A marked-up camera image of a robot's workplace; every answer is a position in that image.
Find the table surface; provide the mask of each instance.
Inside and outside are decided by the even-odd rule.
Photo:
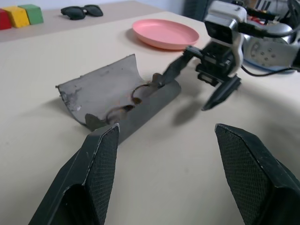
[[[199,48],[209,41],[202,22],[158,12],[0,43],[0,224],[28,224],[90,133],[67,112],[56,85],[133,53],[148,80],[181,54],[138,41],[131,25],[145,18],[194,28]],[[240,70],[239,90],[202,112],[214,88],[197,80],[197,62],[177,79],[182,93],[119,146],[106,225],[243,224],[226,182],[216,123],[256,134],[300,177],[299,74],[256,78]]]

